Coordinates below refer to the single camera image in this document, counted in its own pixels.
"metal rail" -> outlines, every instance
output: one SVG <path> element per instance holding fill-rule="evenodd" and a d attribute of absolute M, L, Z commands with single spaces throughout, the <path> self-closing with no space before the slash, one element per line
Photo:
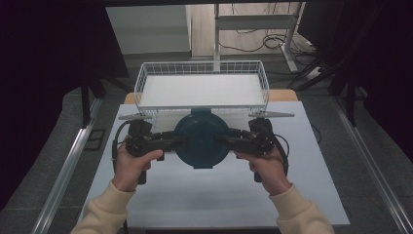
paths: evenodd
<path fill-rule="evenodd" d="M 101 106 L 102 100 L 95 99 L 91 107 L 91 122 L 85 129 L 81 129 L 73 142 L 72 148 L 64 161 L 63 167 L 57 176 L 55 185 L 49 194 L 48 199 L 39 214 L 37 221 L 31 230 L 32 234 L 47 233 L 52 221 L 55 217 L 58 205 L 66 191 L 69 180 L 72 178 L 73 171 L 75 170 L 76 164 L 79 161 L 80 155 L 85 147 L 86 141 L 88 140 L 89 134 L 94 127 L 95 117 L 97 111 Z"/>
<path fill-rule="evenodd" d="M 349 133 L 349 136 L 352 139 L 353 144 L 355 145 L 365 168 L 370 173 L 370 176 L 373 179 L 377 187 L 377 190 L 379 191 L 383 201 L 388 207 L 395 221 L 395 224 L 400 230 L 400 233 L 403 233 L 403 234 L 413 233 L 412 223 L 404 207 L 401 205 L 400 201 L 398 200 L 397 195 L 393 192 L 385 176 L 382 174 L 379 166 L 374 160 L 373 155 L 368 150 L 367 145 L 364 143 L 364 140 L 359 134 L 357 127 L 353 127 L 351 122 L 348 120 L 344 112 L 345 107 L 344 107 L 343 101 L 341 100 L 340 97 L 335 97 L 333 104 L 334 104 L 335 110 L 337 111 L 337 113 L 339 114 L 343 122 L 344 127 Z"/>

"white sweater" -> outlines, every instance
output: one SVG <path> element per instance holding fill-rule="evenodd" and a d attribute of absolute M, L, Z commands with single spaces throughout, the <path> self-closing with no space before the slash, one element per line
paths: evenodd
<path fill-rule="evenodd" d="M 133 194 L 118 190 L 110 182 L 100 196 L 88 202 L 82 221 L 71 233 L 117 233 L 127 218 L 127 204 Z M 282 233 L 334 233 L 316 203 L 305 200 L 294 185 L 270 199 L 279 211 L 277 224 Z"/>

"wrist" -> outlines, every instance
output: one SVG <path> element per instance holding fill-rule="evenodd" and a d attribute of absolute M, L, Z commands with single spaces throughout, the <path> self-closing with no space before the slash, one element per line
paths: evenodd
<path fill-rule="evenodd" d="M 134 192 L 136 186 L 131 186 L 129 183 L 118 179 L 116 176 L 112 179 L 113 185 L 122 192 Z"/>
<path fill-rule="evenodd" d="M 287 179 L 277 180 L 271 184 L 271 189 L 268 189 L 270 196 L 283 194 L 290 189 L 292 184 Z"/>

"wire rack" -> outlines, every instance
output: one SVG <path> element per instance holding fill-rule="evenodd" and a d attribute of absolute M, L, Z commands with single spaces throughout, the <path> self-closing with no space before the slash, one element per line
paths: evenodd
<path fill-rule="evenodd" d="M 168 81 L 173 82 L 176 77 L 187 76 L 190 77 L 200 77 L 203 75 L 203 79 L 209 79 L 211 77 L 232 75 L 232 77 L 238 77 L 242 75 L 253 75 L 253 79 L 257 79 L 259 83 L 259 94 L 261 100 L 259 103 L 255 104 L 229 104 L 220 105 L 217 103 L 207 104 L 207 105 L 162 105 L 162 106 L 151 106 L 143 104 L 143 97 L 145 95 L 145 88 L 147 86 L 148 77 L 165 77 Z M 212 110 L 218 111 L 232 111 L 234 109 L 248 110 L 249 112 L 265 111 L 268 98 L 269 98 L 269 85 L 267 81 L 267 76 L 265 74 L 264 66 L 259 60 L 248 60 L 248 61 L 183 61 L 183 62 L 145 62 L 142 64 L 136 84 L 134 87 L 134 98 L 135 103 L 139 113 L 145 113 L 156 117 L 156 114 L 160 110 L 190 110 L 192 108 L 207 107 Z"/>

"wooden table edge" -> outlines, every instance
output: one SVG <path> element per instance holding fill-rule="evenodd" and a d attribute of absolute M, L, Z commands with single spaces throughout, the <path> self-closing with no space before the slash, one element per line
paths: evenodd
<path fill-rule="evenodd" d="M 298 97 L 293 90 L 269 90 L 269 101 L 297 101 Z M 127 94 L 124 104 L 134 104 L 134 93 Z"/>

